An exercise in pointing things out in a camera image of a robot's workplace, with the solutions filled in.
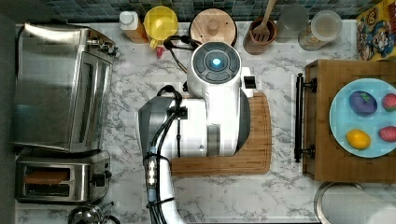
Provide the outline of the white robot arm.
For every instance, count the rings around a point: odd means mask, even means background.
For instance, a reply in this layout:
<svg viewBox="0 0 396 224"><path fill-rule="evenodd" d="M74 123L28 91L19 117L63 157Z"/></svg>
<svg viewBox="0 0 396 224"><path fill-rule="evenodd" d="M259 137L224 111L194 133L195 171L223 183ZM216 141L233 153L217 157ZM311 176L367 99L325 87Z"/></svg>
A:
<svg viewBox="0 0 396 224"><path fill-rule="evenodd" d="M245 70L232 46L206 42L189 61L189 96L166 85L138 110L151 224L186 224L175 202L172 159L231 157L248 140L252 94L245 92Z"/></svg>

